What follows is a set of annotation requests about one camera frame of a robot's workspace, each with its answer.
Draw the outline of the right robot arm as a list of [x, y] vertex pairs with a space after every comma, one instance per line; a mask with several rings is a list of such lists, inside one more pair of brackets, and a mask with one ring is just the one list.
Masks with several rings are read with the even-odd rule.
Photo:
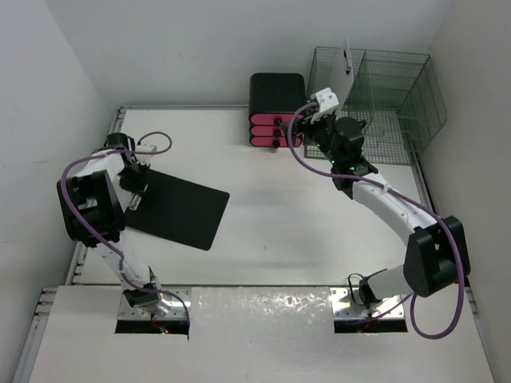
[[404, 263], [362, 278], [357, 299], [370, 309], [398, 294], [429, 297], [471, 271], [464, 227], [453, 216], [437, 221], [402, 199], [362, 154], [365, 121], [333, 115], [313, 122], [291, 119], [281, 125], [286, 140], [302, 133], [330, 161], [335, 187], [373, 211], [406, 245]]

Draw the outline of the transparent clipboard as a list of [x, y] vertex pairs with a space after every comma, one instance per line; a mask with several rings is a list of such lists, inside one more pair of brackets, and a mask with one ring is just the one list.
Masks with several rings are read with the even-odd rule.
[[355, 75], [350, 45], [348, 39], [344, 38], [330, 65], [326, 84], [326, 87], [330, 90], [330, 94], [327, 96], [329, 102], [333, 95], [337, 99], [336, 108], [331, 110], [331, 114], [336, 120], [339, 118], [338, 114], [349, 96], [354, 81]]

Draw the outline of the pink top drawer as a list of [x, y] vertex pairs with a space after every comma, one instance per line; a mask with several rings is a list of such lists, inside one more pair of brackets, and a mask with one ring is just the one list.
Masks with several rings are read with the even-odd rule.
[[275, 121], [279, 120], [287, 124], [291, 119], [292, 114], [289, 113], [257, 113], [250, 115], [249, 121], [253, 125], [261, 125], [261, 126], [275, 126]]

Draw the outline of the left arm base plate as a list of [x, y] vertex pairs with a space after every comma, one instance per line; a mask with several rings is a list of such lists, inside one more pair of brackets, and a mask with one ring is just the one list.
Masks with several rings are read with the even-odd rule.
[[125, 290], [119, 305], [117, 318], [120, 320], [186, 320], [186, 311], [191, 308], [190, 296], [179, 291], [164, 294], [147, 294], [139, 290]]

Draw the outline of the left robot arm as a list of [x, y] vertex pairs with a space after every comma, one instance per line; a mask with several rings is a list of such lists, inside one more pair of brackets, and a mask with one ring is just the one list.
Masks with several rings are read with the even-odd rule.
[[101, 148], [67, 165], [57, 182], [68, 236], [100, 255], [121, 282], [127, 303], [146, 311], [162, 295], [151, 267], [129, 245], [125, 213], [145, 193], [151, 159], [160, 153], [154, 145], [112, 133]]

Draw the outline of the black mouse pad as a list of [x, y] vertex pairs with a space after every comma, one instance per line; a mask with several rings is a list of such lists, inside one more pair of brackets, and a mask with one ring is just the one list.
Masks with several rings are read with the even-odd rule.
[[161, 239], [211, 249], [230, 195], [225, 191], [150, 170], [136, 210], [125, 213], [127, 227]]

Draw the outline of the pink bottom drawer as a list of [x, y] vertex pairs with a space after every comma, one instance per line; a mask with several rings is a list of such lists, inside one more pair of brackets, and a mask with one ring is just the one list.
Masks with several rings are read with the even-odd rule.
[[257, 148], [279, 149], [288, 147], [287, 139], [283, 136], [252, 136], [249, 140], [249, 143]]

